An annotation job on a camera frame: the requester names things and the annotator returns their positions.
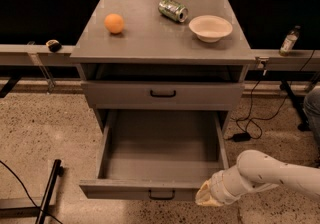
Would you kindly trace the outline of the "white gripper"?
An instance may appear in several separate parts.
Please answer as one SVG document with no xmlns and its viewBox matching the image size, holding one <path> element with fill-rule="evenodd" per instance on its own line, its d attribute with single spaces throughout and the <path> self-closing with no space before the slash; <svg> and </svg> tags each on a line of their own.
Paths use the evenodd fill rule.
<svg viewBox="0 0 320 224">
<path fill-rule="evenodd" d="M 240 199 L 232 195 L 223 179 L 223 171 L 219 171 L 205 181 L 195 196 L 195 203 L 199 206 L 220 207 L 230 205 Z"/>
</svg>

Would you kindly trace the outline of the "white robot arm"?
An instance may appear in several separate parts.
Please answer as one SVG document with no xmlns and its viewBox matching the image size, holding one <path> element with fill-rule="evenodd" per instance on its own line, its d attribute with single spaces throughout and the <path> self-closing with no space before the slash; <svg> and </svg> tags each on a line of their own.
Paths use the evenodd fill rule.
<svg viewBox="0 0 320 224">
<path fill-rule="evenodd" d="M 285 186 L 313 200 L 320 200 L 320 170 L 281 162 L 263 152 L 246 150 L 236 164 L 214 173 L 195 196 L 199 206 L 224 206 L 243 195 Z"/>
</svg>

